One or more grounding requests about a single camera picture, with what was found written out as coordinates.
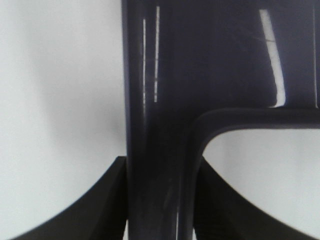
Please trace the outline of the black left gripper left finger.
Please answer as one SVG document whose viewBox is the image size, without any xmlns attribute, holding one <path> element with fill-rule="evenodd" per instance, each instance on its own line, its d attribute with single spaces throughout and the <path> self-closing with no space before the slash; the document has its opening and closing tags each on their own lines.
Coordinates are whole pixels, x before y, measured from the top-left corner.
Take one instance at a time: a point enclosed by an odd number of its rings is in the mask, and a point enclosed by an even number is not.
<svg viewBox="0 0 320 240">
<path fill-rule="evenodd" d="M 121 240 L 128 219 L 126 157 L 118 156 L 77 201 L 19 240 Z"/>
</svg>

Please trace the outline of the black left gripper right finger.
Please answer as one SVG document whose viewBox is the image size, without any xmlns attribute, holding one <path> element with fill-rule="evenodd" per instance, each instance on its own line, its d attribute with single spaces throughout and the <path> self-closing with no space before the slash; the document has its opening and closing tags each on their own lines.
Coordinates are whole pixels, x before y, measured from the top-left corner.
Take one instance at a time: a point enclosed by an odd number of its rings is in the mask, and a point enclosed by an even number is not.
<svg viewBox="0 0 320 240">
<path fill-rule="evenodd" d="M 195 188 L 193 228 L 198 240 L 311 240 L 236 192 L 202 158 Z"/>
</svg>

